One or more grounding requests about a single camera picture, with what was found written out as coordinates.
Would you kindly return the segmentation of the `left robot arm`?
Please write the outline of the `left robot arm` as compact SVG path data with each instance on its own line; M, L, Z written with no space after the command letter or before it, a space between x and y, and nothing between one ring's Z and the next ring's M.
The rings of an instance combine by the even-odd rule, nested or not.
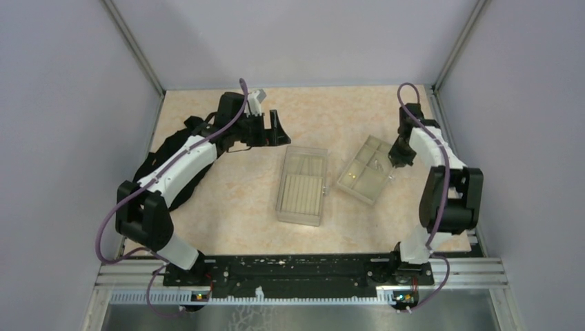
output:
M184 128L167 137L151 152L132 181L117 191L115 230L180 268L190 285L207 275L203 254L175 234L170 213L185 203L220 156L236 142L248 148L289 144L278 113L271 110L266 128L261 108L264 90L225 92L217 110L205 119L188 117Z

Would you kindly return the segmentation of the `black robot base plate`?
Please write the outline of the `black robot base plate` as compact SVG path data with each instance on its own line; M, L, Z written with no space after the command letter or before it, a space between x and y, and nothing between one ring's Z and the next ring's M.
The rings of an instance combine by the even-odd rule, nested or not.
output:
M168 287L211 286L216 299L243 299L261 288L267 299L357 299L378 286L433 285L429 263L408 265L399 254L289 254L207 256L190 270L169 265Z

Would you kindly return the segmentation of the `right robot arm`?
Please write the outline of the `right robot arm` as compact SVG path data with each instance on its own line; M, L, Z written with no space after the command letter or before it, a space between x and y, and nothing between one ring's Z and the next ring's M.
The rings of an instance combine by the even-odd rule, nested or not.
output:
M418 103L401 107L397 133L388 153L391 165L403 168L419 160L428 168L419 202L419 225L395 246L397 258L388 266L391 280L406 284L422 272L443 242L476 227L484 175L455 155L438 122L427 119Z

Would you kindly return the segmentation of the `beige compartment tray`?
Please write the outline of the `beige compartment tray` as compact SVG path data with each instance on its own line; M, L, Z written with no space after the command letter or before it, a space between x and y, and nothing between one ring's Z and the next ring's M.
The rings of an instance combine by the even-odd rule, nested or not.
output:
M347 163L337 179L336 186L352 197L368 205L374 205L385 185L393 177L394 167L388 159L391 147L389 142L370 135L354 158ZM374 169L375 159L383 165L383 171ZM356 177L350 177L349 172L354 173Z

